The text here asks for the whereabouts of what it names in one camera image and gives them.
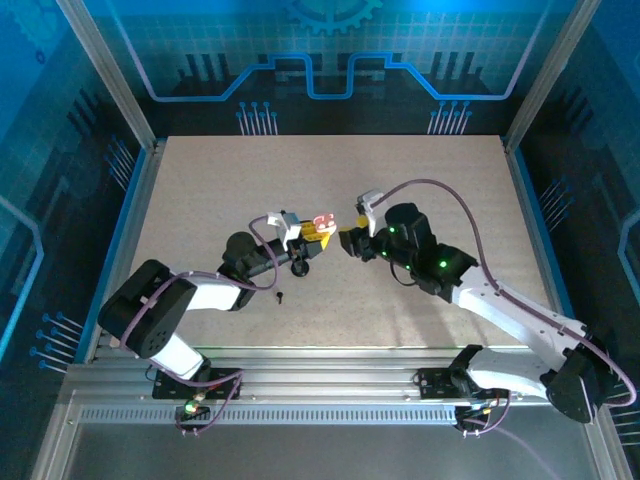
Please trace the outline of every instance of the green led light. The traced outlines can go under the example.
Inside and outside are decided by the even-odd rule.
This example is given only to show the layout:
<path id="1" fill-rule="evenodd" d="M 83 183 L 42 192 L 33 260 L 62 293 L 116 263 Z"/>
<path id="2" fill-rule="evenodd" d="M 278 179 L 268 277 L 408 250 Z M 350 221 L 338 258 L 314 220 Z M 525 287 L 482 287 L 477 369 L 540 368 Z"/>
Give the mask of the green led light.
<path id="1" fill-rule="evenodd" d="M 184 406 L 184 411 L 187 413 L 196 413 L 198 411 L 198 405 L 193 402 L 187 402 Z"/>

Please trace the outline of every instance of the work surface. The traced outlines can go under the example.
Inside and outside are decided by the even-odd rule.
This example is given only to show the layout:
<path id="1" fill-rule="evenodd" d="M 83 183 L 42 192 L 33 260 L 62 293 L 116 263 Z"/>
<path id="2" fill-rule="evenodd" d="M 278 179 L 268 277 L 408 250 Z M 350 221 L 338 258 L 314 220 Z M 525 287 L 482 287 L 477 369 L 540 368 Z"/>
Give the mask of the work surface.
<path id="1" fill-rule="evenodd" d="M 353 226 L 358 195 L 413 178 L 456 189 L 476 217 L 494 275 L 547 305 L 497 136 L 171 137 L 132 268 L 156 258 L 175 271 L 215 271 L 229 235 L 255 217 L 281 209 L 300 219 L 333 212 L 339 226 Z M 477 258 L 469 222 L 448 193 L 417 185 L 390 199 L 402 201 L 429 217 L 440 242 Z M 275 237 L 266 224 L 259 231 Z M 189 312 L 178 333 L 197 346 L 517 344 L 474 314 L 399 285 L 386 262 L 348 257 L 337 234 L 310 265 L 305 278 L 282 268 L 282 305 L 274 293 L 258 293 L 239 312 Z M 272 278 L 268 272 L 255 282 Z"/>

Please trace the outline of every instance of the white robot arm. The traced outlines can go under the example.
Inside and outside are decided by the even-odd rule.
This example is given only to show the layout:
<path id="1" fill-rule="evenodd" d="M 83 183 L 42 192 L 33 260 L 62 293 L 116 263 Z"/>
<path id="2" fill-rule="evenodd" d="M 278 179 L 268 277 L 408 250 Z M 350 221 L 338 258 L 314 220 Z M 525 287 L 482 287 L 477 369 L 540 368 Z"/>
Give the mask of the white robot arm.
<path id="1" fill-rule="evenodd" d="M 442 186 L 430 180 L 415 182 Z M 496 281 L 486 265 L 438 243 L 427 217 L 415 204 L 389 207 L 389 196 L 372 190 L 358 197 L 358 227 L 340 231 L 343 249 L 364 262 L 381 258 L 391 264 L 392 272 L 394 265 L 406 269 L 414 281 L 410 285 L 476 313 L 537 355 L 532 358 L 470 345 L 452 363 L 450 385 L 445 387 L 457 388 L 461 396 L 500 389 L 547 398 L 568 417 L 590 423 L 618 382 L 616 373 L 624 375 L 609 358 L 607 347 L 612 339 L 595 339 L 582 322 L 550 311 Z M 461 204 L 470 216 L 464 202 Z M 474 221 L 472 226 L 477 234 Z M 600 356 L 594 354 L 594 344 Z M 424 377 L 422 382 L 426 386 L 429 381 Z"/>
<path id="2" fill-rule="evenodd" d="M 276 265 L 291 262 L 292 273 L 305 276 L 308 260 L 324 251 L 336 230 L 332 214 L 300 221 L 282 211 L 267 214 L 266 220 L 277 238 L 258 245 L 248 232 L 234 233 L 215 273 L 176 274 L 157 260 L 146 261 L 102 307 L 99 325 L 174 378 L 192 383 L 207 379 L 207 359 L 175 333 L 185 312 L 244 308 L 255 291 L 275 286 L 274 280 L 269 287 L 256 287 L 251 279 Z"/>

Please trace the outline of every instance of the enclosure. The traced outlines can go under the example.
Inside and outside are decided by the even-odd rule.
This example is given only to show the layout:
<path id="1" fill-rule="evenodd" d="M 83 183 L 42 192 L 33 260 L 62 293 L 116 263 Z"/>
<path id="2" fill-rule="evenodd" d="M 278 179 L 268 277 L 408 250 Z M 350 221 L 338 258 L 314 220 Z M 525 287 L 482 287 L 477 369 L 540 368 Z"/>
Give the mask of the enclosure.
<path id="1" fill-rule="evenodd" d="M 420 426 L 436 406 L 408 373 L 467 344 L 527 350 L 337 239 L 308 277 L 283 273 L 282 305 L 267 293 L 181 323 L 250 375 L 206 438 L 170 428 L 175 402 L 151 398 L 146 364 L 113 348 L 98 312 L 149 258 L 215 270 L 227 237 L 267 211 L 352 226 L 363 192 L 434 178 L 469 202 L 500 279 L 613 329 L 637 385 L 639 23 L 633 0 L 0 2 L 7 478 L 544 478 L 499 434 Z M 475 255 L 445 193 L 398 199 Z M 346 417 L 292 420 L 332 409 Z M 538 400 L 513 410 L 505 428 L 560 478 L 640 475 L 637 402 L 586 427 Z M 169 451 L 192 452 L 189 467 L 151 460 Z"/>

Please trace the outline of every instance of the blue wall panel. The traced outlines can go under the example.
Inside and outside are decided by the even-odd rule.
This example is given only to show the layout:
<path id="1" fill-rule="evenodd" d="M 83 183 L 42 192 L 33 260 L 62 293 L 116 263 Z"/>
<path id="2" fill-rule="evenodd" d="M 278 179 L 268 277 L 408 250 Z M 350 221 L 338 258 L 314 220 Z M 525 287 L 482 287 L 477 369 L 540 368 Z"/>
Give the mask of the blue wall panel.
<path id="1" fill-rule="evenodd" d="M 22 479 L 77 348 L 44 320 L 82 328 L 139 147 L 53 0 L 0 2 L 0 43 L 0 476 Z"/>
<path id="2" fill-rule="evenodd" d="M 603 2 L 522 143 L 577 318 L 640 381 L 640 4 Z M 640 405 L 614 412 L 634 468 Z"/>
<path id="3" fill-rule="evenodd" d="M 268 134 L 269 125 L 265 131 L 255 121 L 260 112 L 249 112 L 254 128 L 250 115 L 244 121 L 241 102 L 268 102 L 285 134 L 504 133 L 572 4 L 88 6 L 154 130 L 165 136 Z"/>

